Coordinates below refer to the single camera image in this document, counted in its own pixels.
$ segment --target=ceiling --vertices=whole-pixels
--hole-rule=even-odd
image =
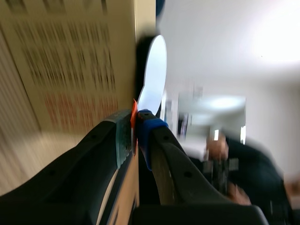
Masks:
[[[191,98],[179,95],[178,112],[189,114],[190,124],[211,125],[218,118],[245,114],[246,99],[238,96]]]
[[[167,0],[167,79],[300,83],[299,0]]]

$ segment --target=black plastic handle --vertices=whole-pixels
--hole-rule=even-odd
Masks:
[[[75,217],[76,224],[96,224],[106,189],[117,170],[115,138],[115,123],[98,124],[77,146],[0,197],[1,221],[74,224]],[[24,216],[23,211],[32,207],[34,211]]]

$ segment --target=window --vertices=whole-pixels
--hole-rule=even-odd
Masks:
[[[214,141],[219,139],[219,130],[215,130]]]
[[[240,142],[245,144],[246,141],[246,126],[240,128]]]

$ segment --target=blurry background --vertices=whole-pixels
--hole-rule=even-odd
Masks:
[[[186,153],[203,158],[206,139],[219,133],[245,141],[246,100],[237,96],[191,97],[179,95],[177,138]]]
[[[246,98],[247,139],[284,174],[300,171],[300,1],[169,0],[166,99],[177,135],[181,93]]]

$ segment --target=blue plastic clip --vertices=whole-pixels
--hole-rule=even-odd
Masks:
[[[149,110],[141,110],[139,113],[149,113],[152,114]],[[149,119],[144,120],[143,123],[138,122],[136,125],[136,135],[138,144],[141,147],[142,153],[145,157],[147,168],[152,171],[151,169],[151,161],[150,161],[150,151],[148,150],[148,138],[149,133],[152,129],[159,128],[159,127],[168,127],[168,124],[162,121],[159,118],[156,119]]]

